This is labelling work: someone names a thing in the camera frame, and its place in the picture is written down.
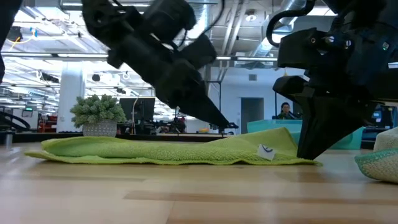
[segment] potted plant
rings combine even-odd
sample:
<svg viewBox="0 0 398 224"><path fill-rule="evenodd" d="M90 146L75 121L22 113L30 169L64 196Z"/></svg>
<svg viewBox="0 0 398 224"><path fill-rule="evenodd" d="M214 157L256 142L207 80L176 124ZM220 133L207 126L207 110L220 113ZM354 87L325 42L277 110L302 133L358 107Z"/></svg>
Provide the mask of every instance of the potted plant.
<svg viewBox="0 0 398 224"><path fill-rule="evenodd" d="M76 128L83 127L84 136L116 136L117 123L126 122L126 115L118 100L112 96L97 95L87 99L77 98L70 110L75 115L72 121Z"/></svg>

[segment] computer monitor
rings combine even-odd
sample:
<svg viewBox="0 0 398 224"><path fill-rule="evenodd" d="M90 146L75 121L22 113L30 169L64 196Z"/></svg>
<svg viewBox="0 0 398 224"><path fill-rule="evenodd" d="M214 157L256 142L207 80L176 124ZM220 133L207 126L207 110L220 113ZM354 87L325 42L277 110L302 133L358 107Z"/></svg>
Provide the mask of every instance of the computer monitor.
<svg viewBox="0 0 398 224"><path fill-rule="evenodd" d="M123 108L127 120L132 119L132 107L137 98L121 98L119 103ZM138 98L134 107L134 120L151 121L154 119L155 98L142 97Z"/></svg>

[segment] white planter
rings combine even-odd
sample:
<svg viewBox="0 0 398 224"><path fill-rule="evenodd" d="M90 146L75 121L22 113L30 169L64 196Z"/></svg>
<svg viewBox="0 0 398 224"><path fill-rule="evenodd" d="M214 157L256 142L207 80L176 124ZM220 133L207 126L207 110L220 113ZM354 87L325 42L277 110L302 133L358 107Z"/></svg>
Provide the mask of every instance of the white planter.
<svg viewBox="0 0 398 224"><path fill-rule="evenodd" d="M118 123L113 120L106 119L96 124L83 125L84 136L109 136L115 137L118 130Z"/></svg>

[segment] person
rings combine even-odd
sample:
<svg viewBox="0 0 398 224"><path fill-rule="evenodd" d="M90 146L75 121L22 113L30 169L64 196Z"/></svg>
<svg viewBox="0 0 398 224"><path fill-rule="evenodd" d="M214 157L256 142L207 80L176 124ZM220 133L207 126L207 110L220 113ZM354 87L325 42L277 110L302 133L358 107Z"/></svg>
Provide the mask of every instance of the person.
<svg viewBox="0 0 398 224"><path fill-rule="evenodd" d="M290 112L290 105L288 102L282 103L280 106L281 111L280 114L277 116L277 119L295 119L292 117Z"/></svg>

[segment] green succulent plant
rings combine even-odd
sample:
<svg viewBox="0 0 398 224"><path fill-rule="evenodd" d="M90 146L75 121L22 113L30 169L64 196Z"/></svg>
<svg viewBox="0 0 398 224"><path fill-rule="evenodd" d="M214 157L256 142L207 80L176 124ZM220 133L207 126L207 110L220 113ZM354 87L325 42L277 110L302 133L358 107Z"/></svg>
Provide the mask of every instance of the green succulent plant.
<svg viewBox="0 0 398 224"><path fill-rule="evenodd" d="M112 96L103 95L99 98L97 95L90 96L87 99L78 97L77 104L70 110L75 115L72 121L76 128L84 124L95 124L100 121L111 119L120 123L126 122L126 115L118 99Z"/></svg>

